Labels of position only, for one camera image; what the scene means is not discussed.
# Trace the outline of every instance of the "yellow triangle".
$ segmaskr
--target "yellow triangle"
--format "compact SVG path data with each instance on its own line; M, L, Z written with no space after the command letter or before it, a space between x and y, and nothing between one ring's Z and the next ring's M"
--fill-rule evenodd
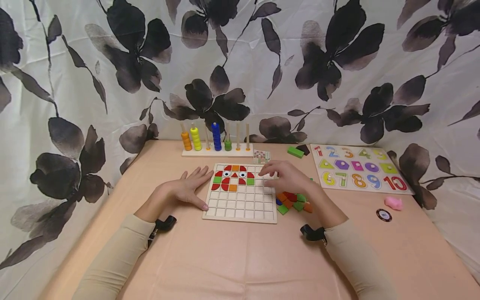
M326 161L326 159L322 159L321 163L318 165L321 169L333 169L334 167Z

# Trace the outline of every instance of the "beige sleeve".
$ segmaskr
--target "beige sleeve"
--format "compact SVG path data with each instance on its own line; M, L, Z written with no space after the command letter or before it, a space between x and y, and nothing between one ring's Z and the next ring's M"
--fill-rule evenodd
M359 236L352 221L325 230L327 251L352 284L359 300L397 299L375 251Z
M147 240L154 228L155 223L126 216L88 267L72 299L115 300L137 259L147 250Z

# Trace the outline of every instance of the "pink object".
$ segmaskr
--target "pink object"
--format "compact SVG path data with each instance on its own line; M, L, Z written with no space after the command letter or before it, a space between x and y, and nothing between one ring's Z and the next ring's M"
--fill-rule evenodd
M402 199L398 199L395 197L386 197L385 198L385 205L388 207L391 207L395 210L402 210L403 209L403 203Z

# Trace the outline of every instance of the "green rectangle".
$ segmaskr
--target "green rectangle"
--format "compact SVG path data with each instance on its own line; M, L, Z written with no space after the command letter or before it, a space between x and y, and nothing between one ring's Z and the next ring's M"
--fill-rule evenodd
M292 154L293 156L296 156L298 158L302 158L302 156L305 154L303 151L295 148L295 147L290 147L287 150L288 154Z
M301 211L303 210L303 207L304 207L304 206L305 206L305 204L304 204L303 202L299 202L299 201L297 201L297 202L295 202L295 203L293 204L293 207L294 207L296 210L298 210L299 212L301 212Z
M285 205L280 205L280 206L277 206L276 209L282 214L286 214L288 212L288 208L285 206Z
M305 196L302 194L297 194L297 201L307 202L307 198L305 198Z

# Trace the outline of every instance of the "wooden mosaic puzzle board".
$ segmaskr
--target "wooden mosaic puzzle board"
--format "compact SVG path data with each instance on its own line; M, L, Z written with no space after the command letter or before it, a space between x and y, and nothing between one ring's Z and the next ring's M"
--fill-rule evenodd
M261 165L215 164L203 219L276 224L275 189L264 187Z
M318 144L310 147L324 189L414 194L381 148Z

